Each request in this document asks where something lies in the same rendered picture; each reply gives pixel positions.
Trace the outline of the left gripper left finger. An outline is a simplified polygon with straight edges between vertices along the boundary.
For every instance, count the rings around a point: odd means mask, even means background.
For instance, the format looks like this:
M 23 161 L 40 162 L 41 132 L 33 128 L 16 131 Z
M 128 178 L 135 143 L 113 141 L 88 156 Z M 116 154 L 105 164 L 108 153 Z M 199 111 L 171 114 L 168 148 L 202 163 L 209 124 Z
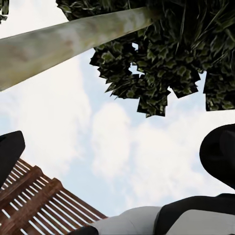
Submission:
M 0 136 L 0 188 L 5 184 L 24 150 L 25 141 L 21 130 Z

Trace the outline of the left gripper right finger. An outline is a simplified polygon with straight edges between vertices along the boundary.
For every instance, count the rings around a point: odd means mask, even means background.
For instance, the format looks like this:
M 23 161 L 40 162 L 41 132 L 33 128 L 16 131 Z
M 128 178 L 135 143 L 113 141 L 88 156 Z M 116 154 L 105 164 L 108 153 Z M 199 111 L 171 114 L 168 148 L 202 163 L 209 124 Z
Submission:
M 219 147 L 235 170 L 235 132 L 224 130 Z

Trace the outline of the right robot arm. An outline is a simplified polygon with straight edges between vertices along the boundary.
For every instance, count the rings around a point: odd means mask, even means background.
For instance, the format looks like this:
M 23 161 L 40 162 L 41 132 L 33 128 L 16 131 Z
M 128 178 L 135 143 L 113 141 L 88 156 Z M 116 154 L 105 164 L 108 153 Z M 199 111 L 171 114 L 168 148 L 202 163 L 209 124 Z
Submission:
M 154 235 L 162 207 L 132 208 L 119 216 L 112 216 L 81 226 L 65 235 Z

